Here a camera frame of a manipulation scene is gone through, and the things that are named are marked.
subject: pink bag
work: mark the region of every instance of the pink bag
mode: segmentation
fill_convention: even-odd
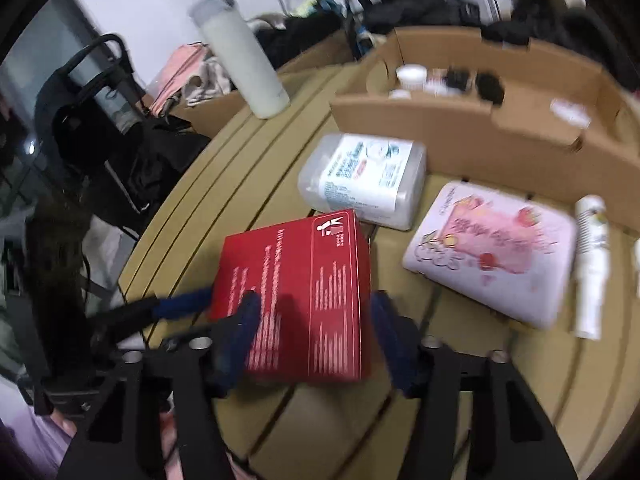
[[[191,75],[196,73],[202,61],[211,55],[203,43],[181,45],[171,54],[164,68],[148,86],[148,93],[156,100],[150,106],[151,113],[158,117],[165,103],[178,91]]]

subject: screw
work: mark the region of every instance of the screw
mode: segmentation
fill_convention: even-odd
[[[436,336],[429,334],[423,338],[422,345],[427,348],[440,348],[442,343]]]
[[[196,337],[189,341],[189,348],[192,350],[204,350],[209,348],[213,341],[210,337]]]
[[[131,352],[127,352],[126,354],[124,354],[122,356],[122,359],[128,365],[137,363],[142,360],[142,352],[138,352],[137,350],[132,350]]]
[[[491,361],[498,364],[505,364],[509,362],[509,354],[504,350],[494,350],[491,352]]]

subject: white plastic box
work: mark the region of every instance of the white plastic box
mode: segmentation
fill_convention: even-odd
[[[426,168],[426,149],[420,142],[327,134],[300,171],[298,189],[317,211],[353,208],[361,220],[407,231]]]

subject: black bag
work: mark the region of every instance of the black bag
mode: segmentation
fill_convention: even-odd
[[[118,43],[120,57],[80,87],[70,73],[108,41]],[[104,221],[142,232],[210,139],[185,133],[187,121],[153,117],[142,104],[140,120],[122,134],[95,96],[104,88],[116,91],[126,82],[137,89],[132,76],[122,39],[101,36],[44,83],[34,122],[63,192]]]
[[[486,40],[526,45],[548,41],[602,64],[630,92],[640,88],[640,70],[591,9],[556,10],[551,0],[514,0],[510,20],[482,28]]]
[[[479,7],[463,0],[380,0],[363,7],[362,24],[374,34],[409,25],[481,25]]]

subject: small white container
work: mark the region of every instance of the small white container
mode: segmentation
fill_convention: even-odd
[[[404,65],[396,70],[403,90],[424,90],[428,70],[422,65]]]
[[[289,106],[289,96],[235,0],[200,0],[189,15],[259,119]]]
[[[427,154],[420,142],[327,134],[298,176],[298,190],[324,213],[355,209],[358,218],[407,231],[424,186]]]

